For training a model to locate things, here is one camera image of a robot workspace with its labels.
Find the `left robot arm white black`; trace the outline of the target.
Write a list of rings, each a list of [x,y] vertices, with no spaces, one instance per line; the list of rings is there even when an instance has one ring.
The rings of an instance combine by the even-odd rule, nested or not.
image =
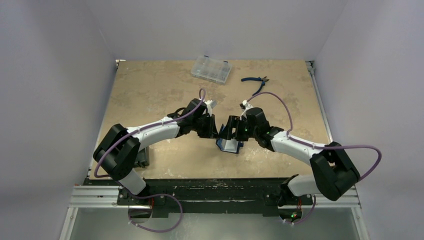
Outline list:
[[[135,162],[141,150],[158,142],[174,139],[194,131],[199,138],[217,139],[218,131],[214,100],[194,98],[166,117],[137,127],[113,125],[93,153],[97,168],[129,191],[129,197],[138,205],[146,203],[149,191],[145,180],[136,172]]]

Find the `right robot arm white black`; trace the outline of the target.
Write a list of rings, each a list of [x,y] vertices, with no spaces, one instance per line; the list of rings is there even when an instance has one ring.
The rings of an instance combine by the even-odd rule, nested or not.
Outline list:
[[[295,174],[280,185],[282,205],[292,204],[308,194],[337,201],[360,180],[358,170],[339,143],[325,145],[289,137],[283,128],[271,126],[259,107],[247,109],[242,116],[229,116],[218,135],[226,141],[254,139],[264,149],[288,155],[311,167],[311,175]]]

